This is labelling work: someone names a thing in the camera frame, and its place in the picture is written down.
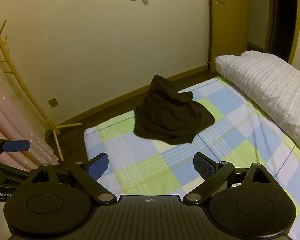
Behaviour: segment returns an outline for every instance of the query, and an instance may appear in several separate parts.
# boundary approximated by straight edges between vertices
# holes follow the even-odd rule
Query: crosshair marking
[[[153,201],[155,201],[155,200],[154,200],[153,198],[150,197],[150,198],[147,198],[146,201],[147,201],[149,204],[151,204],[151,203],[152,203]]]

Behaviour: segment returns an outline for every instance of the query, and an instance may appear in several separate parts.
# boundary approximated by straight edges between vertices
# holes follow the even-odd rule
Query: bed sheet
[[[171,146],[134,135],[134,113],[114,117],[84,133],[88,159],[101,152],[109,167],[98,182],[117,197],[173,195],[182,197],[204,180],[193,167],[202,152],[216,162],[236,167],[262,163],[293,200],[297,217],[290,237],[300,240],[300,149],[249,98],[222,77],[194,85],[194,100],[215,117],[192,144]]]

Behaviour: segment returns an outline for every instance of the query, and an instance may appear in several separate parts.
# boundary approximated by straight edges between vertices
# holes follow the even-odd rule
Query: pillow
[[[300,71],[272,54],[215,58],[217,71],[260,106],[300,146]]]

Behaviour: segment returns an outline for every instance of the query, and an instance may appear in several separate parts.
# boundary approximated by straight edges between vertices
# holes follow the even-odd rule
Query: robotic arm
[[[0,152],[7,145],[12,143],[0,140]],[[183,200],[117,200],[97,182],[107,167],[105,153],[86,165],[44,163],[30,172],[0,163],[0,201],[6,201],[11,240],[289,239],[296,208],[260,163],[235,168],[197,153],[194,168],[205,181]]]

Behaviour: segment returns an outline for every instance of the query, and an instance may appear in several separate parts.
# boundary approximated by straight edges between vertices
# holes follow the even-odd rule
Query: wooden door
[[[239,56],[247,49],[250,0],[211,0],[212,40],[210,71],[214,59],[224,54]]]

